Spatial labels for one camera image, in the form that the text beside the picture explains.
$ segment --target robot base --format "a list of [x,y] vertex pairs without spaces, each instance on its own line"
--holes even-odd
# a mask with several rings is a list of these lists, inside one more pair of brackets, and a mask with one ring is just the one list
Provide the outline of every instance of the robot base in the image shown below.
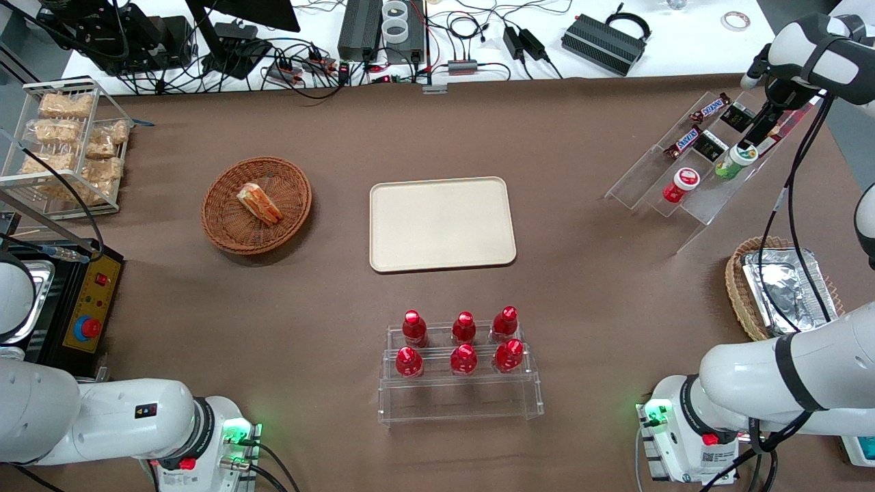
[[[739,455],[739,441],[729,444],[706,446],[692,427],[687,423],[681,410],[681,387],[686,376],[669,376],[660,381],[651,399],[640,407],[639,416],[645,422],[651,418],[662,421],[661,425],[643,429],[645,441],[652,433],[655,452],[672,481],[705,484],[728,467]],[[651,474],[655,480],[665,480],[656,476],[654,467]],[[735,474],[728,474],[715,482],[715,485],[731,485]]]
[[253,460],[252,449],[225,442],[226,438],[261,438],[261,426],[252,425],[243,418],[240,409],[225,397],[207,397],[213,408],[215,423],[213,437],[206,451],[197,459],[194,469],[167,470],[155,465],[158,489],[161,492],[251,492],[255,477],[249,472],[226,470],[219,467],[222,457]]

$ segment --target snickers bar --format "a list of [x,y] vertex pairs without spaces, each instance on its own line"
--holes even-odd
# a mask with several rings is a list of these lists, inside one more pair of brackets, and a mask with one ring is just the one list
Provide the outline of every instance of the snickers bar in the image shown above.
[[683,151],[689,149],[697,140],[702,136],[702,129],[698,127],[698,125],[693,125],[692,130],[689,131],[686,135],[683,136],[676,143],[669,146],[668,149],[663,151],[663,153],[672,159],[677,159],[681,157]]
[[730,103],[732,103],[732,99],[730,99],[725,92],[721,92],[720,97],[718,97],[717,100],[696,111],[695,113],[690,113],[689,119],[693,120],[696,123],[701,123],[705,121],[705,118],[717,113],[720,108],[723,108]]

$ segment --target tape roll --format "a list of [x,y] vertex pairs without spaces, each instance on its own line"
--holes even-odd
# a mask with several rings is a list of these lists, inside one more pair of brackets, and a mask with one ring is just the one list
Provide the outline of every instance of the tape roll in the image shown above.
[[[397,32],[392,34],[389,32],[389,29],[400,28],[401,32]],[[407,40],[407,19],[403,18],[388,18],[383,21],[382,26],[383,31],[383,40],[386,43],[391,45],[397,45],[398,43],[403,43]]]
[[720,24],[730,31],[742,32],[751,26],[751,18],[739,11],[729,11],[720,18]]
[[407,20],[407,4],[401,0],[388,0],[383,4],[383,19],[400,18]]

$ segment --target clear acrylic stand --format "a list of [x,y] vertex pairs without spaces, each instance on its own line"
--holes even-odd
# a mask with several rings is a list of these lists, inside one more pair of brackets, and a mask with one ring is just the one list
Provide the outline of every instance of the clear acrylic stand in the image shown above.
[[[753,165],[743,169],[734,179],[723,179],[714,173],[715,164],[721,162],[726,152],[710,162],[696,149],[688,149],[677,160],[672,160],[663,152],[672,144],[681,139],[690,129],[694,122],[690,120],[690,113],[698,111],[714,102],[718,95],[711,92],[705,93],[683,117],[675,123],[675,126],[662,137],[662,139],[650,148],[627,172],[617,181],[614,186],[605,193],[605,197],[613,197],[627,208],[637,210],[638,207],[646,206],[656,210],[663,217],[669,218],[680,210],[683,214],[691,216],[697,225],[692,234],[681,245],[678,252],[683,250],[696,237],[707,228],[714,218],[720,213],[732,196],[745,184],[774,154],[775,149],[781,145],[779,141],[772,147],[764,158],[760,158]],[[743,92],[737,98],[733,98],[754,113],[758,112],[762,101]],[[713,133],[729,148],[738,143],[743,134],[733,129],[728,123],[720,119],[725,109],[718,111],[717,115],[711,116],[699,128]],[[662,189],[675,176],[675,172],[682,167],[695,169],[702,178],[699,186],[685,194],[680,203],[671,203],[662,197]]]
[[[429,325],[429,346],[418,348],[424,373],[408,379],[395,368],[398,349],[404,347],[401,326],[389,326],[380,371],[381,424],[457,420],[465,418],[524,417],[544,414],[541,379],[531,347],[524,343],[524,359],[513,371],[502,374],[492,367],[498,344],[489,340],[491,320],[479,320],[474,350],[477,368],[471,375],[455,376],[450,371],[452,323]],[[525,342],[522,329],[516,338]]]

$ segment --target black power adapter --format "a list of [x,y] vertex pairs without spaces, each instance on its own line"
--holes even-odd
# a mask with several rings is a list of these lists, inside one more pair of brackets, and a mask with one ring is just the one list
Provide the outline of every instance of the black power adapter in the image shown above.
[[522,45],[520,36],[514,31],[511,26],[504,28],[504,44],[507,46],[507,51],[510,53],[510,58],[514,60],[524,60],[525,48]]
[[541,60],[547,57],[547,50],[544,49],[543,43],[532,34],[532,31],[520,29],[520,42],[528,56],[532,57],[533,60]]

